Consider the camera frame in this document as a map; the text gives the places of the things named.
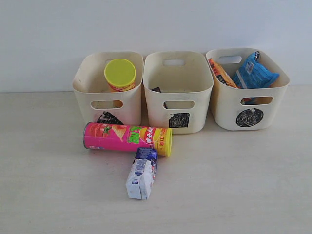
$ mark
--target milk carton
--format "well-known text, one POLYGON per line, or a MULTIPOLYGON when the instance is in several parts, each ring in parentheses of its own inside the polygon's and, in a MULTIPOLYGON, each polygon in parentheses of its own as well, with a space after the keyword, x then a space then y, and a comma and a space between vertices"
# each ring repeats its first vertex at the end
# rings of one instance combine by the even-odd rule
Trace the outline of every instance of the milk carton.
POLYGON ((138 148, 126 182, 129 198, 149 198, 156 170, 157 151, 150 148, 138 148))

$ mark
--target can lid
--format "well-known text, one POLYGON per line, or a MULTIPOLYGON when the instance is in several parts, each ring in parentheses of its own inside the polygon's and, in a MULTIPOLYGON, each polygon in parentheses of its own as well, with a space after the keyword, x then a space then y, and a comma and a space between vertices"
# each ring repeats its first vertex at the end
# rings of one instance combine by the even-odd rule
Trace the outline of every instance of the can lid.
POLYGON ((135 66, 129 60, 117 58, 106 65, 104 75, 109 84, 124 87, 135 81, 137 72, 135 66))
POLYGON ((165 155, 166 157, 170 157, 171 154, 171 144, 172 144, 172 129, 167 128, 167 135, 166 135, 166 149, 165 149, 165 155))

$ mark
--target blue packaging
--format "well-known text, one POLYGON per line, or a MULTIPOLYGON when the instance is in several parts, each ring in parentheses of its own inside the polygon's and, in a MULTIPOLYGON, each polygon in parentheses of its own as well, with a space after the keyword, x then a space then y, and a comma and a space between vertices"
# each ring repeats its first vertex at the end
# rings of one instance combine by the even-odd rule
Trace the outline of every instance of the blue packaging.
MULTIPOLYGON (((269 88, 279 77, 279 74, 270 72, 260 62, 260 52, 249 55, 243 65, 236 71, 232 80, 240 89, 269 88)), ((246 104, 252 104, 255 98, 246 104)))
POLYGON ((138 148, 136 151, 136 159, 146 159, 151 162, 153 178, 155 178, 155 174, 157 171, 157 163, 158 163, 158 153, 157 150, 151 148, 138 148))

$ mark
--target orange snack bag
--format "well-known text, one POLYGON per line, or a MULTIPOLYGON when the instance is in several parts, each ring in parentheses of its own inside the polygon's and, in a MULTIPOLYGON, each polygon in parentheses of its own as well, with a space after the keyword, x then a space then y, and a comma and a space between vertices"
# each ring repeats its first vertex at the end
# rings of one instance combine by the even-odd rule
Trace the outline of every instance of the orange snack bag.
POLYGON ((231 86, 233 88, 237 88, 237 85, 234 83, 234 81, 231 79, 231 77, 224 71, 224 69, 221 67, 220 64, 213 61, 212 58, 208 59, 208 63, 210 64, 214 76, 222 83, 228 86, 231 86))

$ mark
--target gray surface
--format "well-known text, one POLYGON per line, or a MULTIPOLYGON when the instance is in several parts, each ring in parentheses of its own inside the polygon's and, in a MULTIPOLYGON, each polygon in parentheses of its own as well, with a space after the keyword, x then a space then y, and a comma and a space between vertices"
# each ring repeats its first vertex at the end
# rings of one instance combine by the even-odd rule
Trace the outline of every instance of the gray surface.
POLYGON ((133 153, 84 149, 73 93, 0 94, 0 233, 311 233, 311 93, 291 86, 266 130, 209 114, 174 135, 147 201, 127 197, 133 153))

